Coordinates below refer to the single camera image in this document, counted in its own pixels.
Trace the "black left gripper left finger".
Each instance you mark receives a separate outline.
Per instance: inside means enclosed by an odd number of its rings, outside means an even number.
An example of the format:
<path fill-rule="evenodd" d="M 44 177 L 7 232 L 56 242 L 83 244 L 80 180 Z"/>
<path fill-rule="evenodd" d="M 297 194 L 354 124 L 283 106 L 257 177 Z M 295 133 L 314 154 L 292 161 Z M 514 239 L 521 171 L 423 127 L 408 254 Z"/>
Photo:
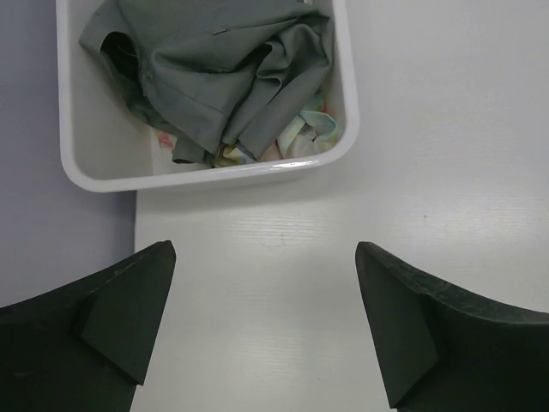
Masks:
<path fill-rule="evenodd" d="M 157 242 L 1 310 L 3 411 L 128 411 L 144 384 L 176 252 Z"/>

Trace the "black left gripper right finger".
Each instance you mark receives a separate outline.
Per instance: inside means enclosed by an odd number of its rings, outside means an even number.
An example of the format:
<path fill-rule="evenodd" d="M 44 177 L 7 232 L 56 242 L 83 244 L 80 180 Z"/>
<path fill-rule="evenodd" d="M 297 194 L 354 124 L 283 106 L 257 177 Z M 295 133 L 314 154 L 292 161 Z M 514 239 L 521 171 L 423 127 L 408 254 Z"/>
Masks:
<path fill-rule="evenodd" d="M 359 288 L 391 409 L 545 411 L 548 316 L 414 268 L 371 242 Z"/>

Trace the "grey pleated skirt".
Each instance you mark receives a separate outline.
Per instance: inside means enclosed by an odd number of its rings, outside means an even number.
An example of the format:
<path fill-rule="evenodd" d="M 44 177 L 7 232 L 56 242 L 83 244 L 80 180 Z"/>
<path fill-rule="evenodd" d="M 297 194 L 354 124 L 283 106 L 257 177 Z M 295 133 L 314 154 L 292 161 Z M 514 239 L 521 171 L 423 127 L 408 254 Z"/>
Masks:
<path fill-rule="evenodd" d="M 302 1 L 105 1 L 79 39 L 176 163 L 258 160 L 321 88 L 334 23 Z"/>

